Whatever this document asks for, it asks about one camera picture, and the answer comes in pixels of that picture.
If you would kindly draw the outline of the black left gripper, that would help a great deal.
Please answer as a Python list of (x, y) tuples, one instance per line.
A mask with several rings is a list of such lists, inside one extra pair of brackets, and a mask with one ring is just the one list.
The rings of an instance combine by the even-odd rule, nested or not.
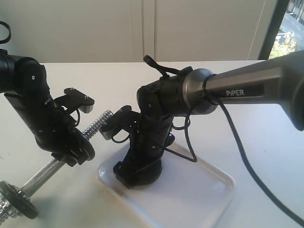
[(94, 158), (91, 136), (75, 127), (75, 119), (51, 98), (41, 101), (29, 96), (5, 94), (5, 98), (34, 135), (37, 145), (68, 166)]

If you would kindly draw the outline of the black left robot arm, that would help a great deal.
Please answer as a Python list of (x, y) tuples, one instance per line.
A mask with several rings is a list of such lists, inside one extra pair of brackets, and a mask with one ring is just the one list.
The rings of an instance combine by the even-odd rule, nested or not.
[(0, 51), (0, 92), (33, 134), (39, 148), (73, 167), (95, 157), (90, 141), (78, 130), (73, 112), (92, 111), (94, 99), (75, 88), (53, 98), (44, 65), (31, 57)]

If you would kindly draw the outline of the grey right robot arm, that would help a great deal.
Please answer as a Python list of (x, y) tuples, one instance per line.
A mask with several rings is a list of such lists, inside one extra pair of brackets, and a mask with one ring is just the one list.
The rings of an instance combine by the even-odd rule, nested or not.
[(162, 77), (138, 89), (140, 112), (134, 120), (124, 121), (131, 128), (130, 147), (113, 172), (128, 188), (159, 178), (175, 117), (185, 118), (183, 130), (187, 130), (191, 115), (210, 114), (224, 104), (277, 104), (297, 130), (304, 129), (302, 51), (219, 74), (204, 68), (166, 68), (149, 56), (144, 60)]

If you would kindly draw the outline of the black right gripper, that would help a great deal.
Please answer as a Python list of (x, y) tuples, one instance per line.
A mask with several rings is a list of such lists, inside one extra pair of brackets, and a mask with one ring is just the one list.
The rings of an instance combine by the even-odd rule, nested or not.
[(129, 189), (154, 183), (162, 172), (158, 161), (164, 150), (173, 144), (175, 136), (171, 134), (173, 116), (159, 119), (139, 115), (138, 123), (131, 133), (130, 148), (123, 161), (119, 161), (113, 172), (119, 181)]

